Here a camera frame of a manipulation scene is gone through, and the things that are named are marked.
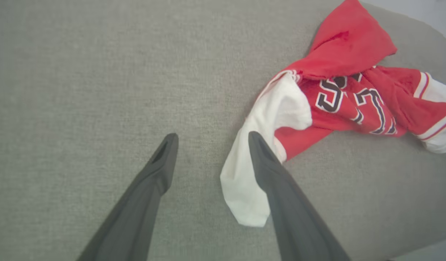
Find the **basketball jersey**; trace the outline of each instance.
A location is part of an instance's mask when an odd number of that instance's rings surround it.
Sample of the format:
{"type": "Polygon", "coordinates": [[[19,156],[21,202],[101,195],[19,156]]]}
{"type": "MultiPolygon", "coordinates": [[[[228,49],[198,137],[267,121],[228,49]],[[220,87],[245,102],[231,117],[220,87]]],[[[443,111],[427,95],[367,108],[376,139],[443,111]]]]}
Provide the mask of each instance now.
{"type": "Polygon", "coordinates": [[[427,150],[446,153],[446,85],[416,69],[375,66],[396,51],[359,1],[345,0],[327,16],[309,54],[261,91],[221,170],[224,199],[239,224],[262,227],[270,214],[251,163],[251,131],[280,162],[333,131],[411,132],[427,150]]]}

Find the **printed number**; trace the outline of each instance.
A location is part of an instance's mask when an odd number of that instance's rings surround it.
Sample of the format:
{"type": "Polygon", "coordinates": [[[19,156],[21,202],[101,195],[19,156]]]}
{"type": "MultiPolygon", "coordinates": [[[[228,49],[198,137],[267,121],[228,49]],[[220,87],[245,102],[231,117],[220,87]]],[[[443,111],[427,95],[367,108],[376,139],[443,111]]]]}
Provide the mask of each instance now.
{"type": "MultiPolygon", "coordinates": [[[[352,75],[351,77],[356,81],[360,82],[362,80],[362,76],[363,75],[361,73],[357,73],[352,75]]],[[[334,81],[322,80],[320,82],[319,86],[326,92],[318,93],[316,106],[322,109],[323,111],[327,111],[330,113],[337,113],[340,109],[340,106],[342,104],[342,99],[344,96],[344,92],[342,92],[342,89],[347,87],[347,77],[346,76],[335,77],[333,80],[334,81]],[[327,100],[328,94],[330,94],[329,96],[332,96],[332,101],[327,100]]],[[[379,115],[380,119],[380,127],[372,131],[371,133],[382,134],[385,130],[385,115],[381,104],[384,103],[378,91],[376,89],[363,89],[362,91],[354,95],[358,106],[366,104],[366,96],[370,96],[372,105],[374,105],[374,107],[376,108],[376,112],[379,115]]],[[[357,116],[351,120],[357,124],[362,124],[363,119],[364,119],[363,113],[359,109],[357,109],[357,116]]],[[[395,128],[395,119],[393,119],[393,117],[391,121],[392,124],[389,130],[385,134],[391,135],[397,132],[397,129],[395,128]]]]}
{"type": "Polygon", "coordinates": [[[326,99],[328,95],[325,94],[324,92],[320,92],[316,100],[316,106],[322,109],[323,111],[331,113],[336,113],[337,111],[339,111],[343,98],[343,92],[341,91],[339,86],[337,86],[337,84],[334,81],[330,80],[322,80],[319,83],[319,86],[324,91],[331,93],[333,97],[332,101],[330,102],[326,99]]]}
{"type": "MultiPolygon", "coordinates": [[[[361,73],[354,74],[352,78],[360,82],[362,79],[362,74],[361,73]]],[[[347,87],[347,77],[346,76],[335,77],[333,81],[322,80],[319,83],[319,86],[324,91],[327,91],[328,93],[332,94],[332,101],[330,102],[327,100],[328,96],[327,94],[325,94],[324,92],[320,92],[318,94],[316,106],[322,109],[323,111],[331,113],[336,113],[337,111],[339,111],[343,98],[342,89],[347,87]]]]}

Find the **striped sleeve trim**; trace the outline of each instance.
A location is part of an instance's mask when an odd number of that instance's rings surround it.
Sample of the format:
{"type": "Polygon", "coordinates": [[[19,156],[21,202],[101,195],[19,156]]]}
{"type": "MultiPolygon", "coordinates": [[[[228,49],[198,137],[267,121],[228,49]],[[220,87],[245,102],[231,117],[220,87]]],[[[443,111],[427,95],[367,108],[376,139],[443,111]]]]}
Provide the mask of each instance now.
{"type": "Polygon", "coordinates": [[[429,81],[430,81],[430,75],[426,72],[422,72],[420,83],[418,84],[418,87],[416,88],[413,97],[422,98],[424,92],[427,89],[427,86],[429,85],[429,81]]]}
{"type": "Polygon", "coordinates": [[[434,126],[430,127],[426,132],[420,135],[416,135],[418,139],[422,141],[428,141],[439,134],[446,128],[446,116],[443,117],[439,122],[434,124],[434,126]]]}

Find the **white fabric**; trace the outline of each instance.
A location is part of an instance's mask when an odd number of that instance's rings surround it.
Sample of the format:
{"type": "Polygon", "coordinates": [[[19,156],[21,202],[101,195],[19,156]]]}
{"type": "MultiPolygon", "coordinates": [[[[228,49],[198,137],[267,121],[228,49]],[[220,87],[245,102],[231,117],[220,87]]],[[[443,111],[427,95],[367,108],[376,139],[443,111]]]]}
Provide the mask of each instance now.
{"type": "Polygon", "coordinates": [[[432,139],[433,137],[435,137],[437,135],[437,133],[439,133],[441,131],[441,129],[445,129],[445,128],[446,128],[446,115],[445,115],[445,117],[440,119],[440,121],[438,121],[436,124],[434,124],[432,127],[430,127],[426,132],[424,132],[423,134],[420,134],[420,135],[416,135],[416,137],[418,137],[418,139],[425,142],[425,141],[428,141],[428,140],[432,139]]]}
{"type": "Polygon", "coordinates": [[[421,98],[421,93],[424,90],[424,87],[427,83],[427,74],[425,74],[424,72],[421,73],[421,80],[420,83],[418,84],[418,87],[416,88],[416,90],[414,91],[413,96],[416,98],[421,98]]]}
{"type": "Polygon", "coordinates": [[[279,161],[284,162],[286,152],[274,137],[274,131],[283,126],[306,129],[312,124],[307,97],[297,81],[299,76],[289,70],[280,72],[267,84],[239,130],[221,171],[226,204],[241,225],[262,227],[270,214],[268,198],[255,180],[249,132],[259,132],[279,161]]]}
{"type": "MultiPolygon", "coordinates": [[[[438,82],[428,74],[429,84],[422,95],[422,99],[433,102],[446,103],[446,85],[438,82]]],[[[441,126],[443,129],[432,138],[425,140],[427,150],[435,153],[446,153],[446,123],[441,126]]]]}

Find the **gray couch cushion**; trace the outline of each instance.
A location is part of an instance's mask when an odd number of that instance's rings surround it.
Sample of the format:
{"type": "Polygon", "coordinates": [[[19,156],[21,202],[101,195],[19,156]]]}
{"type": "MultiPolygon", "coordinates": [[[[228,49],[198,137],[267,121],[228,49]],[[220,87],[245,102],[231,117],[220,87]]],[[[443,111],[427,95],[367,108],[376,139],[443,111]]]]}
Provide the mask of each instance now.
{"type": "MultiPolygon", "coordinates": [[[[150,261],[280,260],[219,174],[256,94],[340,0],[0,1],[0,260],[74,260],[168,132],[180,136],[150,261]]],[[[446,84],[446,40],[366,5],[385,66],[446,84]]],[[[354,260],[446,238],[446,154],[335,132],[286,164],[354,260]]]]}

